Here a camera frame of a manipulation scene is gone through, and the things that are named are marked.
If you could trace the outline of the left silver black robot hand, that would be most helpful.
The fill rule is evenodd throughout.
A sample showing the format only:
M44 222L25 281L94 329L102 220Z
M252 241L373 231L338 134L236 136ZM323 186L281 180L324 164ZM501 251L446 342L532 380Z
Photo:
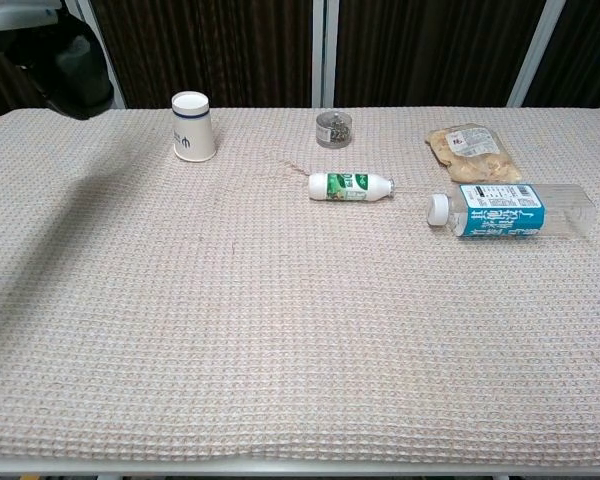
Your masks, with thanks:
M65 75L56 65L82 20L64 1L0 1L0 57L24 73L46 105L65 116L71 104Z

